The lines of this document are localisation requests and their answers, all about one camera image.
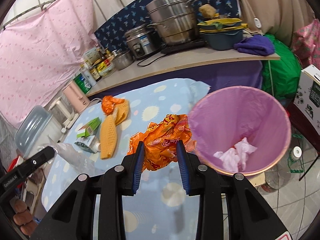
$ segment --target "green can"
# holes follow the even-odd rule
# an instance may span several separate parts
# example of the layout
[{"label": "green can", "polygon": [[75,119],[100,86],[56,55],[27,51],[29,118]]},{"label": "green can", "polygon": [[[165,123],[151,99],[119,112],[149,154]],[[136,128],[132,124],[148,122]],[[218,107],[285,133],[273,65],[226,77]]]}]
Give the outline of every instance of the green can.
[{"label": "green can", "polygon": [[74,81],[85,94],[88,93],[92,87],[90,83],[82,76],[81,73],[75,77]]}]

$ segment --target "small metal bowl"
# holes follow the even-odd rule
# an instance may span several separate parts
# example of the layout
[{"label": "small metal bowl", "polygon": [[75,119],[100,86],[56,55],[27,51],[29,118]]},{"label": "small metal bowl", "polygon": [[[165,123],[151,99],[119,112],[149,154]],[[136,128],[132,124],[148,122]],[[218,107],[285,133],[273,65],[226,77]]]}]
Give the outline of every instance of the small metal bowl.
[{"label": "small metal bowl", "polygon": [[134,62],[130,50],[120,52],[113,60],[112,63],[115,65],[117,70],[122,70],[130,66]]}]

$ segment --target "cardboard box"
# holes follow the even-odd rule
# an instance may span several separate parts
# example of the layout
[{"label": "cardboard box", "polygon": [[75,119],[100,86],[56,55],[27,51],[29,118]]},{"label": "cardboard box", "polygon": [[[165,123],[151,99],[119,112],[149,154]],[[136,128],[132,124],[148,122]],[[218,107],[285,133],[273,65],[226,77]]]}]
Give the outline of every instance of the cardboard box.
[{"label": "cardboard box", "polygon": [[97,132],[97,128],[100,124],[101,120],[98,117],[92,119],[77,131],[77,138],[95,135],[94,132]]},{"label": "cardboard box", "polygon": [[294,104],[320,135],[320,70],[310,65],[301,70]]}]

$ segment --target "translucent lid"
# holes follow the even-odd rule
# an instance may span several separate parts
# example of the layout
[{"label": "translucent lid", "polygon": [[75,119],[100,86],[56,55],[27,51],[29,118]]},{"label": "translucent lid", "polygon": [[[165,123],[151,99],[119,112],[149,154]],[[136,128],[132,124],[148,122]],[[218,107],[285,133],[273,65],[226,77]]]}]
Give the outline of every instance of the translucent lid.
[{"label": "translucent lid", "polygon": [[52,114],[42,106],[35,106],[20,125],[14,136],[14,142],[24,156],[29,154],[34,142],[38,139],[51,117]]}]

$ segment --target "clear plastic bag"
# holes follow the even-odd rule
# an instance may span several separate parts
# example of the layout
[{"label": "clear plastic bag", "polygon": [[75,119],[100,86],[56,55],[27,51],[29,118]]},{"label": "clear plastic bag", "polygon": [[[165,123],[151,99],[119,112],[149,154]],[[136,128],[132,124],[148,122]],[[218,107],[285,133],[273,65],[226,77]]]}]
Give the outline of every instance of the clear plastic bag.
[{"label": "clear plastic bag", "polygon": [[90,160],[85,154],[77,152],[71,144],[55,143],[50,138],[49,141],[50,143],[39,146],[39,151],[47,146],[52,147],[78,174],[85,173],[93,177],[104,173],[94,167],[93,160]]}]

